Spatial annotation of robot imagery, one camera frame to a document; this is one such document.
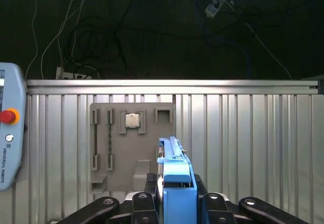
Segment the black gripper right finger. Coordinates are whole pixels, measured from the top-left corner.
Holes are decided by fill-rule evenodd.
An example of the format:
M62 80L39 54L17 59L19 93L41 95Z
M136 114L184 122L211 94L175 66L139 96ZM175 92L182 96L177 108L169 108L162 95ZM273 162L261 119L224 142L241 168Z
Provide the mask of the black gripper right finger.
M208 192L201 177L197 184L198 223L291 223L291 215L261 199L245 197L237 204L220 193Z

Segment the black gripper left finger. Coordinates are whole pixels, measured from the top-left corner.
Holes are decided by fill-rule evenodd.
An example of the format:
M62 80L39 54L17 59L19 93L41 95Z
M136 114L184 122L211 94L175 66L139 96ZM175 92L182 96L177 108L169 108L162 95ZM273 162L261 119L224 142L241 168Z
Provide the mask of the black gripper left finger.
M129 193L123 202L101 197L58 223L159 223L156 174L148 173L143 192Z

